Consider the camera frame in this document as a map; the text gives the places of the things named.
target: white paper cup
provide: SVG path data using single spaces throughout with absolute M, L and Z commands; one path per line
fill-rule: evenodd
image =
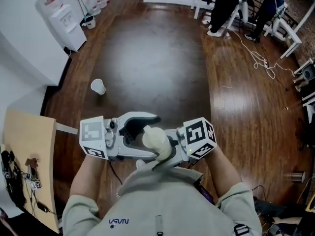
M 104 87 L 103 81 L 101 79 L 93 80 L 91 83 L 91 89 L 98 94 L 105 94 L 106 88 Z

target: baseboard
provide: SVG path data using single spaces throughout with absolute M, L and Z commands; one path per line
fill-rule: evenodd
M 67 63 L 64 66 L 63 73 L 61 75 L 61 78 L 60 78 L 58 86 L 48 86 L 47 87 L 46 93 L 45 93 L 45 96 L 44 96 L 44 100 L 43 100 L 43 104 L 42 104 L 41 110 L 40 110 L 40 115 L 41 116 L 45 116 L 46 107 L 47 107 L 48 100 L 50 99 L 50 97 L 53 94 L 55 94 L 56 92 L 58 92 L 63 87 L 64 79 L 65 79 L 65 77 L 67 75 L 67 72 L 68 72 L 68 69 L 70 67 L 71 62 L 72 62 L 72 58 L 69 57 L 68 60 L 67 60 Z

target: sneaker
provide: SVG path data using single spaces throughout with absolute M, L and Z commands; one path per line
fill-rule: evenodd
M 250 41 L 254 41 L 254 42 L 256 41 L 256 39 L 252 38 L 249 34 L 244 34 L 244 37 L 247 38 Z
M 211 31 L 208 31 L 207 32 L 207 34 L 209 35 L 209 36 L 212 36 L 212 37 L 221 37 L 221 35 L 222 35 L 222 33 L 221 32 L 219 32 L 219 31 L 217 31 L 217 32 L 211 32 Z
M 138 159 L 136 162 L 136 167 L 137 167 L 137 169 L 139 169 L 140 167 L 142 167 L 145 164 L 146 164 L 145 161 Z

